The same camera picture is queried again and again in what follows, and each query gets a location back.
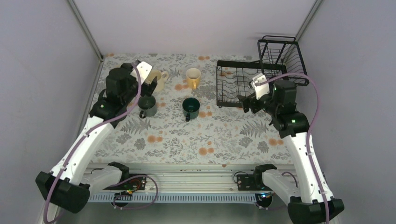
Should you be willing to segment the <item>dark grey mug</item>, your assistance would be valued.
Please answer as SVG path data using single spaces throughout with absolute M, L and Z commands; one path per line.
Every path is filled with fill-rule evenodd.
M 153 117 L 157 113 L 156 98 L 154 96 L 142 96 L 138 101 L 141 119 Z

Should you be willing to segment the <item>short cream mug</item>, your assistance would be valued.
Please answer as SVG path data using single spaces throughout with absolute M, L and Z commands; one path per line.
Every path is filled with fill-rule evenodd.
M 152 81 L 156 81 L 157 85 L 154 92 L 159 92 L 164 89 L 165 82 L 169 78 L 169 73 L 167 71 L 151 70 L 146 81 L 150 84 Z

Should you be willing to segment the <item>teal green mug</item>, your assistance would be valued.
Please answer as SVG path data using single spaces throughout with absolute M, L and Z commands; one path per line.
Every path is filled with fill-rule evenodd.
M 186 98 L 182 102 L 183 114 L 185 121 L 189 122 L 192 119 L 196 119 L 199 115 L 200 102 L 196 98 Z

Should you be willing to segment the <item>yellow mug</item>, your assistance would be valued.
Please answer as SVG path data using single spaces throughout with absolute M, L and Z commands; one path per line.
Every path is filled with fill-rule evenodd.
M 197 68 L 190 68 L 186 71 L 186 81 L 189 88 L 197 89 L 201 79 L 201 71 Z

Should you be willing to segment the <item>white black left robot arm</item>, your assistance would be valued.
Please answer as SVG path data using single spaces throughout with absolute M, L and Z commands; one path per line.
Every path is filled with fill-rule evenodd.
M 118 189 L 129 185 L 129 169 L 117 162 L 111 162 L 89 175 L 84 172 L 103 140 L 132 109 L 129 104 L 154 92 L 157 83 L 145 82 L 151 70 L 152 66 L 147 62 L 136 61 L 109 71 L 106 87 L 92 106 L 80 135 L 51 171 L 40 172 L 35 179 L 47 206 L 52 203 L 78 213 L 90 196 L 113 185 Z

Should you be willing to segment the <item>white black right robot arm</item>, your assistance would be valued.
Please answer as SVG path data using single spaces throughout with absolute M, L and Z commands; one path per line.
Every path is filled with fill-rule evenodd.
M 259 190 L 269 187 L 287 205 L 294 224 L 328 224 L 345 208 L 341 199 L 334 198 L 321 172 L 312 143 L 310 123 L 296 110 L 296 85 L 277 80 L 273 90 L 238 96 L 244 112 L 264 110 L 271 116 L 270 124 L 279 132 L 291 155 L 298 185 L 289 182 L 272 164 L 257 166 L 253 184 Z

